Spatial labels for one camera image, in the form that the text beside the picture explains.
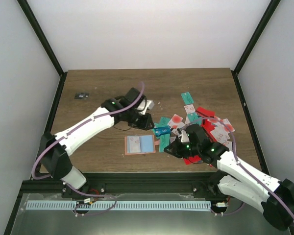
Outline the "white card magnetic stripe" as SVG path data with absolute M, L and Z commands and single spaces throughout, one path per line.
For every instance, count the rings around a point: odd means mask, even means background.
M 128 136 L 127 137 L 128 152 L 129 153 L 140 153 L 140 137 L 139 136 Z

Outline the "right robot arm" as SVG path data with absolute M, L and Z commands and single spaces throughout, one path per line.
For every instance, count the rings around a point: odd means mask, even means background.
M 212 141 L 198 124 L 179 130 L 175 140 L 164 151 L 180 159 L 199 156 L 217 169 L 208 192 L 235 197 L 257 209 L 274 228 L 285 231 L 294 226 L 294 183 L 259 171 L 240 159 L 234 150 Z

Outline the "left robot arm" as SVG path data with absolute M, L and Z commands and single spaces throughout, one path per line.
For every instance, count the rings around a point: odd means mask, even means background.
M 38 162 L 49 177 L 70 185 L 80 198 L 90 192 L 85 175 L 73 166 L 70 156 L 85 142 L 100 132 L 123 121 L 141 130 L 154 128 L 151 114 L 153 100 L 143 91 L 131 88 L 126 95 L 105 100 L 93 113 L 74 126 L 56 134 L 45 133 L 41 138 Z

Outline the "pink leather card holder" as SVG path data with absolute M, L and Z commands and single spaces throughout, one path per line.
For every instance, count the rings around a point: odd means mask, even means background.
M 129 153 L 127 137 L 124 138 L 124 151 L 125 155 L 142 155 L 142 154 L 153 154 L 156 152 L 156 144 L 154 135 L 142 135 L 140 137 L 140 153 Z

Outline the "teal VIP card front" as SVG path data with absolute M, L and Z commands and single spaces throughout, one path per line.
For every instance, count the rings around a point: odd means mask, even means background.
M 170 134 L 164 134 L 160 137 L 159 152 L 164 152 L 164 148 L 170 144 Z

